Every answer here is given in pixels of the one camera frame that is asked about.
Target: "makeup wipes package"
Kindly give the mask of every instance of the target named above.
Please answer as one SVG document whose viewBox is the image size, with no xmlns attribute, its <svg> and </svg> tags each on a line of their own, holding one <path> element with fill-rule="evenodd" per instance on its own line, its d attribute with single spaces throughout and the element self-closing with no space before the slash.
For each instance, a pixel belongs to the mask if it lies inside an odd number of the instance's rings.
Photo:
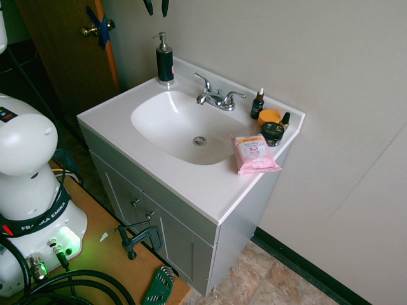
<svg viewBox="0 0 407 305">
<path fill-rule="evenodd" d="M 276 172 L 282 168 L 276 164 L 265 138 L 260 135 L 231 138 L 239 175 L 247 173 Z"/>
</svg>

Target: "orange jar lid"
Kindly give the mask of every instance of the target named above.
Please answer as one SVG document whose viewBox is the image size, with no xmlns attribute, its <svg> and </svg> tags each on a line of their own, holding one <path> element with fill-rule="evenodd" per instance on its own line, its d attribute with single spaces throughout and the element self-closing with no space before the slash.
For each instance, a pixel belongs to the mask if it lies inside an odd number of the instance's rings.
<svg viewBox="0 0 407 305">
<path fill-rule="evenodd" d="M 276 110 L 265 109 L 260 111 L 258 123 L 259 127 L 261 128 L 261 125 L 263 125 L 266 122 L 278 123 L 280 122 L 280 120 L 281 120 L 280 114 Z"/>
</svg>

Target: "pump dispenser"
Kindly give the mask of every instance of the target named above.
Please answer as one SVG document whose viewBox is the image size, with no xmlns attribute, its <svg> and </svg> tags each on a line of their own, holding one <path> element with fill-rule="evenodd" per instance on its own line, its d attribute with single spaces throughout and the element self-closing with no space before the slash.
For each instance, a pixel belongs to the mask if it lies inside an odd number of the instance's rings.
<svg viewBox="0 0 407 305">
<path fill-rule="evenodd" d="M 172 61 L 172 48 L 165 42 L 167 35 L 165 32 L 160 32 L 160 46 L 155 50 L 157 56 L 158 81 L 161 85 L 172 85 L 174 83 L 174 64 Z"/>
</svg>

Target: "wooden door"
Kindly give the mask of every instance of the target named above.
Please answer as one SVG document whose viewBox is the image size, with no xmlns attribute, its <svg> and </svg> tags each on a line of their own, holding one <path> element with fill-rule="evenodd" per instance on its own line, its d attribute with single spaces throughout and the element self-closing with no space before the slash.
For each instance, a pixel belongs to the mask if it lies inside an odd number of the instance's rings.
<svg viewBox="0 0 407 305">
<path fill-rule="evenodd" d="M 86 6 L 102 20 L 101 0 L 16 0 L 16 4 L 65 113 L 79 114 L 119 94 L 110 41 L 103 50 L 97 37 L 80 32 L 92 24 Z"/>
</svg>

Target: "floor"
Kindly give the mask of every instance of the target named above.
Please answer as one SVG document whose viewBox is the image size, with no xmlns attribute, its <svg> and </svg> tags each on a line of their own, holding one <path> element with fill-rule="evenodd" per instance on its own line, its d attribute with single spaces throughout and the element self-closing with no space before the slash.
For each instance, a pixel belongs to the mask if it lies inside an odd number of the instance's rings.
<svg viewBox="0 0 407 305">
<path fill-rule="evenodd" d="M 183 305 L 337 305 L 252 241 L 213 293 L 191 290 Z"/>
<path fill-rule="evenodd" d="M 40 87 L 39 90 L 46 99 L 55 102 L 56 95 L 50 87 L 49 79 L 44 76 L 41 61 L 32 58 L 34 56 L 28 58 L 30 62 L 24 65 L 26 73 L 31 79 L 35 79 L 36 86 Z M 0 68 L 0 92 L 23 100 L 45 113 L 44 107 L 31 89 L 13 69 L 9 70 L 10 66 L 1 57 Z M 75 117 L 63 116 L 62 119 L 80 134 Z M 62 127 L 67 149 L 74 156 L 80 170 L 84 189 L 101 205 L 113 211 L 88 151 L 72 137 L 61 121 L 59 125 Z M 192 289 L 184 302 L 184 305 L 217 304 L 335 305 L 337 303 L 262 248 L 250 242 L 214 293 L 203 298 L 195 289 Z"/>
</svg>

